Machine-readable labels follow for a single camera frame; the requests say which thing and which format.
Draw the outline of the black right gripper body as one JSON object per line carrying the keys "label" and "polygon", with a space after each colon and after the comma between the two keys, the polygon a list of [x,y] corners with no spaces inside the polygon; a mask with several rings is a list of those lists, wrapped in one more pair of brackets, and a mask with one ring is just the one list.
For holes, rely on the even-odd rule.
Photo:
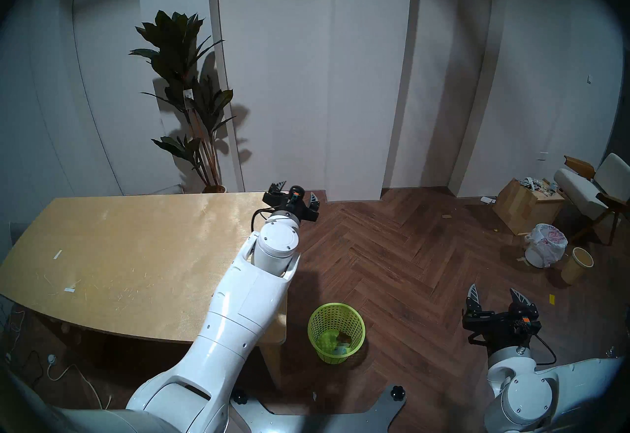
{"label": "black right gripper body", "polygon": [[542,325],[528,316],[482,311],[477,315],[462,312],[462,327],[472,332],[468,336],[471,345],[502,350],[509,347],[529,348],[531,338],[540,332]]}

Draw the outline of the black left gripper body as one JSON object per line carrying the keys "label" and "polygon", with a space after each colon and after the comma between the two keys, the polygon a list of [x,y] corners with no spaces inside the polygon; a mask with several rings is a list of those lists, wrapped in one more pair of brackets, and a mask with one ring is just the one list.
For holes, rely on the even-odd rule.
{"label": "black left gripper body", "polygon": [[309,203],[304,202],[304,196],[304,189],[289,189],[287,193],[283,194],[269,194],[266,191],[262,200],[271,208],[275,208],[276,211],[284,211],[295,216],[298,222],[314,223],[317,221],[319,213],[311,213],[308,210]]}

